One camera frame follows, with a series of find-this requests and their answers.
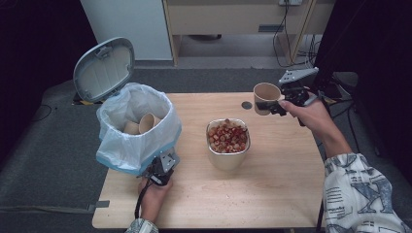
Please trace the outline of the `black curtain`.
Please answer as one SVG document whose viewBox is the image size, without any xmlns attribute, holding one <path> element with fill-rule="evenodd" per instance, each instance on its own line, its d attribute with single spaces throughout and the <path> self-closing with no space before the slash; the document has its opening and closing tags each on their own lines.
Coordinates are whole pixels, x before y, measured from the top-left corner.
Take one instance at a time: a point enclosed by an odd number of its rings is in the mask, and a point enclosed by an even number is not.
<svg viewBox="0 0 412 233">
<path fill-rule="evenodd" d="M 316 86 L 358 75 L 355 101 L 380 153 L 412 181 L 412 0 L 336 0 Z"/>
</svg>

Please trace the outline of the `person's right hand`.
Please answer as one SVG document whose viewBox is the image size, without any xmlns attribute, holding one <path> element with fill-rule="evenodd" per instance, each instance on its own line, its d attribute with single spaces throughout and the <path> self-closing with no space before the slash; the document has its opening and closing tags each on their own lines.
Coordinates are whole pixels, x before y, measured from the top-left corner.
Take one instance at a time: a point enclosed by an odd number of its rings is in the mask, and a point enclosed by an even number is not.
<svg viewBox="0 0 412 233">
<path fill-rule="evenodd" d="M 281 100 L 280 105 L 293 117 L 299 118 L 322 142 L 338 139 L 339 130 L 320 100 L 315 100 L 307 107 L 298 107 L 287 100 Z"/>
</svg>

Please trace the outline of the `person's left hand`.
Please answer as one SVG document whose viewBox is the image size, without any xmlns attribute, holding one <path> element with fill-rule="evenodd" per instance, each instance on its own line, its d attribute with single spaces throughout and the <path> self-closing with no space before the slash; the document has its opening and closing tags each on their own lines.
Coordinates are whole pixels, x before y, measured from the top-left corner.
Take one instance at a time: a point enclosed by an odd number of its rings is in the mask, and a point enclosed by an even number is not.
<svg viewBox="0 0 412 233">
<path fill-rule="evenodd" d="M 140 204 L 140 218 L 155 223 L 166 195 L 172 186 L 173 181 L 169 181 L 164 186 L 151 184 L 147 188 Z"/>
</svg>

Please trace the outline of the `paper cup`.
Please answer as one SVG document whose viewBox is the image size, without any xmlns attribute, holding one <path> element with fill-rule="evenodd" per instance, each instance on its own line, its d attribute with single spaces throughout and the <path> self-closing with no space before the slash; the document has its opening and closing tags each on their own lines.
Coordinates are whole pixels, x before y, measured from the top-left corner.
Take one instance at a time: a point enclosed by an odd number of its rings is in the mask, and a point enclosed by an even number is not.
<svg viewBox="0 0 412 233">
<path fill-rule="evenodd" d="M 255 111 L 256 102 L 278 101 L 281 97 L 280 89 L 273 83 L 258 83 L 254 87 Z"/>
<path fill-rule="evenodd" d="M 139 124 L 129 120 L 126 124 L 125 127 L 123 129 L 123 132 L 129 135 L 139 135 L 140 131 L 139 131 Z"/>
<path fill-rule="evenodd" d="M 139 132 L 144 134 L 149 132 L 152 128 L 157 126 L 160 123 L 160 118 L 155 116 L 154 114 L 147 113 L 142 116 L 139 122 Z"/>
</svg>

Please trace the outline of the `pile of red dried fruit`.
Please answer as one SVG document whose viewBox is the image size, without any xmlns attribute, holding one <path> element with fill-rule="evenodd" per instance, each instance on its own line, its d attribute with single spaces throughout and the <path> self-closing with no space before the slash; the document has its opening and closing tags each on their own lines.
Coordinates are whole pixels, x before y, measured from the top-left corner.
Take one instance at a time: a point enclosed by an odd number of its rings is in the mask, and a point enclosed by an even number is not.
<svg viewBox="0 0 412 233">
<path fill-rule="evenodd" d="M 240 123 L 220 120 L 207 130 L 209 147 L 216 153 L 236 153 L 244 151 L 248 145 L 248 129 Z"/>
</svg>

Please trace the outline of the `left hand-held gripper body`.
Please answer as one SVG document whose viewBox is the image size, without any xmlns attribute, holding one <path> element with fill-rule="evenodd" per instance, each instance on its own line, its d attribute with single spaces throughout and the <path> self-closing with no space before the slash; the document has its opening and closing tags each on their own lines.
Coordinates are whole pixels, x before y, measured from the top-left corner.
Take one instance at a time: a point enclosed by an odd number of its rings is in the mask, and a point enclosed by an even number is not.
<svg viewBox="0 0 412 233">
<path fill-rule="evenodd" d="M 162 151 L 157 155 L 152 163 L 143 173 L 143 177 L 148 178 L 156 185 L 165 186 L 168 184 L 174 169 L 180 163 L 180 157 L 174 148 Z"/>
</svg>

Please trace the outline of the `translucent white bin bag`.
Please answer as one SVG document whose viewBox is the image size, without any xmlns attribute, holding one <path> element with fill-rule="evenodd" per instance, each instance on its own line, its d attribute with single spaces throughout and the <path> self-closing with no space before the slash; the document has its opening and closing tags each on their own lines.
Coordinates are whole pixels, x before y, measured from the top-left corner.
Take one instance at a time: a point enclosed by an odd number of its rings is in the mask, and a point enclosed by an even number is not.
<svg viewBox="0 0 412 233">
<path fill-rule="evenodd" d="M 141 123 L 145 114 L 160 119 L 148 132 L 130 135 L 123 132 L 129 121 Z M 128 83 L 118 95 L 108 98 L 97 110 L 100 146 L 96 159 L 103 165 L 140 176 L 162 151 L 173 148 L 182 123 L 164 92 L 138 83 Z"/>
</svg>

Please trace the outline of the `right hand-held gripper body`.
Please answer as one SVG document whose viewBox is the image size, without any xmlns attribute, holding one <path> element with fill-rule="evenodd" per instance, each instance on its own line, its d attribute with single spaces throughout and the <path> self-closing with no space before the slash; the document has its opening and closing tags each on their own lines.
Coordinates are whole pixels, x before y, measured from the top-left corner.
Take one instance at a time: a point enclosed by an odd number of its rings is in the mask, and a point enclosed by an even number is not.
<svg viewBox="0 0 412 233">
<path fill-rule="evenodd" d="M 322 96 L 320 92 L 314 92 L 302 83 L 305 78 L 316 75 L 318 72 L 318 67 L 287 70 L 278 81 L 281 93 L 285 96 L 285 99 L 299 107 L 307 107 L 316 99 L 319 99 Z"/>
</svg>

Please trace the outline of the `white cabinet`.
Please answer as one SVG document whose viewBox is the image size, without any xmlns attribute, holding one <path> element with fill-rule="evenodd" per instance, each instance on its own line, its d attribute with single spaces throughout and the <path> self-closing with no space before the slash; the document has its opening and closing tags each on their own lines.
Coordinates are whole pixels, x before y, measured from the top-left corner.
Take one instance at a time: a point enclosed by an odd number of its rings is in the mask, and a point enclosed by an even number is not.
<svg viewBox="0 0 412 233">
<path fill-rule="evenodd" d="M 128 39 L 137 60 L 171 60 L 162 0 L 81 0 L 96 41 Z"/>
</svg>

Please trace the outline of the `steel bowl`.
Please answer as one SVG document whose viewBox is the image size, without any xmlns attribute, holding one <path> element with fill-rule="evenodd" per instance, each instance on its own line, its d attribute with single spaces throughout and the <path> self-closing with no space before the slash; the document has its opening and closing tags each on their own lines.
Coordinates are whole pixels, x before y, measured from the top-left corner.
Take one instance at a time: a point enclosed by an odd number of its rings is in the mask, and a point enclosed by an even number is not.
<svg viewBox="0 0 412 233">
<path fill-rule="evenodd" d="M 216 153 L 214 151 L 212 151 L 209 147 L 208 144 L 208 139 L 207 139 L 207 130 L 214 124 L 216 124 L 218 121 L 220 120 L 225 120 L 226 118 L 223 119 L 215 119 L 212 120 L 206 127 L 206 142 L 207 142 L 207 147 L 209 150 L 209 160 L 210 162 L 219 170 L 223 170 L 223 171 L 232 171 L 237 169 L 244 161 L 247 151 L 250 148 L 251 145 L 251 137 L 249 134 L 249 130 L 248 130 L 248 136 L 249 136 L 249 140 L 248 140 L 248 145 L 246 147 L 246 149 L 244 151 L 241 152 L 236 152 L 236 153 Z M 246 126 L 246 123 L 241 120 L 241 119 L 237 119 L 237 118 L 229 118 L 231 120 L 234 120 L 238 123 L 240 123 L 242 126 Z"/>
</svg>

